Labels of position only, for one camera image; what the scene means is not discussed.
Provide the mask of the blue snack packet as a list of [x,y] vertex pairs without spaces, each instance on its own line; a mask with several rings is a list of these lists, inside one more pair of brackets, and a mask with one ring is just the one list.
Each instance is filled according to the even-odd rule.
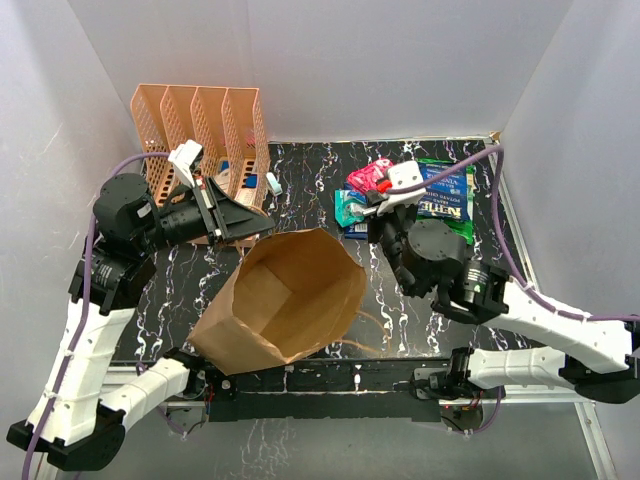
[[366,240],[368,227],[363,211],[367,207],[366,197],[359,191],[345,184],[342,194],[345,219],[349,224],[343,228],[347,239]]

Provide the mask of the teal snack packet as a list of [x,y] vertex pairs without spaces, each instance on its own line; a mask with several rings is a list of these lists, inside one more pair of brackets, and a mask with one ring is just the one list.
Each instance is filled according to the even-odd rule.
[[340,227],[361,223],[367,209],[366,197],[358,191],[338,189],[334,192],[334,217]]

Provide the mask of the red snack packet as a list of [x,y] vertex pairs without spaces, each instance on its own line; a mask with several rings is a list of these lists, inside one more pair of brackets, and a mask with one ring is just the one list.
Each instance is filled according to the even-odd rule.
[[377,181],[384,177],[386,171],[393,166],[393,162],[387,158],[380,158],[372,163],[351,172],[347,176],[347,183],[355,190],[365,194],[369,190],[375,190]]

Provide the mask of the brown paper bag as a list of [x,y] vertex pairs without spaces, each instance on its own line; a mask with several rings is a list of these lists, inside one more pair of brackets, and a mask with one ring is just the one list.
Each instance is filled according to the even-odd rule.
[[226,375],[283,366],[341,340],[360,310],[365,269],[321,228],[260,239],[188,342]]

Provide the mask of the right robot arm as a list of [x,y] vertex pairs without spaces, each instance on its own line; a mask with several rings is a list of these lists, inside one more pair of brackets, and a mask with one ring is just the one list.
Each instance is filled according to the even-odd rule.
[[523,350],[453,350],[443,371],[411,380],[428,399],[477,399],[507,385],[543,385],[589,400],[623,404],[639,394],[635,319],[593,320],[553,299],[535,300],[505,270],[473,257],[463,238],[439,220],[420,220],[416,206],[383,212],[377,191],[366,195],[372,213],[368,240],[381,246],[403,295],[433,296],[434,312],[457,323],[508,330],[538,342]]

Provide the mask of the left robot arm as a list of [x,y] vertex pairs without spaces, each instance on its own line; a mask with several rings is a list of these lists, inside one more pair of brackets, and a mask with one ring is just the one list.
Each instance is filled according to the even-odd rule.
[[101,470],[127,431],[166,399],[204,392],[202,358],[179,348],[119,389],[101,390],[120,336],[156,272],[156,252],[200,237],[228,244],[273,226],[211,178],[180,186],[163,206],[139,174],[118,174],[104,183],[69,287],[65,331],[49,379],[28,418],[7,433],[8,442],[26,454],[24,478],[36,452],[63,471]]

